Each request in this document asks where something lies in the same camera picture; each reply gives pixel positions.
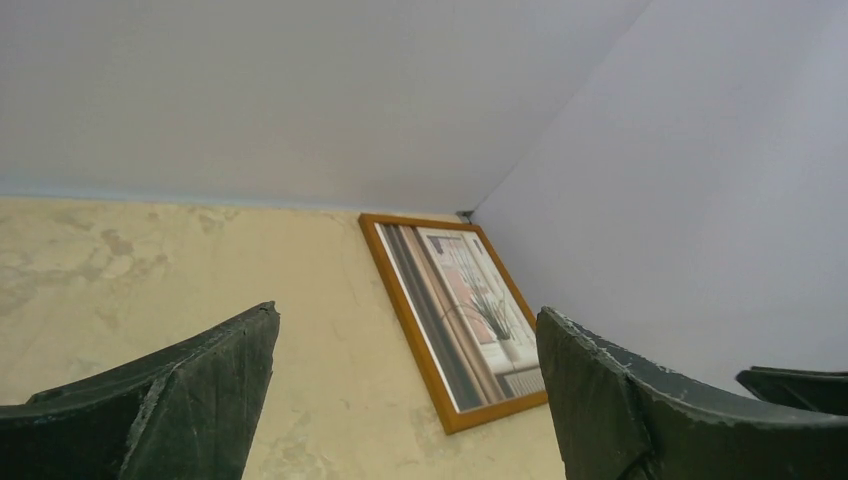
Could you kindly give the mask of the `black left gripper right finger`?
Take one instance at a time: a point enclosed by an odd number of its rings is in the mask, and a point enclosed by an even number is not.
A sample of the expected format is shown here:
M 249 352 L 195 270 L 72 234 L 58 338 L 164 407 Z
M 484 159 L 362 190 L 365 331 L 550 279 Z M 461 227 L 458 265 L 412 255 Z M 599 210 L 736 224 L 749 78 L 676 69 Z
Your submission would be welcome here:
M 843 479 L 847 420 L 740 396 L 610 342 L 557 310 L 536 321 L 569 479 Z

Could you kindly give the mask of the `wooden picture frame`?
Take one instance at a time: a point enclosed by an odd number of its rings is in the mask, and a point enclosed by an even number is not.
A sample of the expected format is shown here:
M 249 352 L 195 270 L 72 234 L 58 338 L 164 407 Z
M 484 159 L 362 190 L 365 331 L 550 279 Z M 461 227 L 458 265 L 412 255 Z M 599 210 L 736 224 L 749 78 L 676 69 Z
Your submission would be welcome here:
M 547 403 L 535 317 L 480 226 L 359 224 L 446 434 Z

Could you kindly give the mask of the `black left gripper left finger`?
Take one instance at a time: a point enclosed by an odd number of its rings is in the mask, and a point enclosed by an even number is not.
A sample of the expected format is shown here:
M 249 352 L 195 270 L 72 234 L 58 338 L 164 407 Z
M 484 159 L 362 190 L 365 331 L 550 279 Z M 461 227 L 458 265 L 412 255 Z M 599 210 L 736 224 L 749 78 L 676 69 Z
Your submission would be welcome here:
M 1 410 L 5 479 L 239 479 L 280 316 L 258 304 L 198 335 Z

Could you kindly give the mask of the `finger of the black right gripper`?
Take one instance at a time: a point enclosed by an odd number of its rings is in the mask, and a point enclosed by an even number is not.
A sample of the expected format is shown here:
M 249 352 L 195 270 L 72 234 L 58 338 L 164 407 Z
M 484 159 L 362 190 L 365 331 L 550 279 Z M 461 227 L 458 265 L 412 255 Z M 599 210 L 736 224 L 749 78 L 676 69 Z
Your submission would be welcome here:
M 759 400 L 801 410 L 847 415 L 847 373 L 753 366 L 735 379 Z

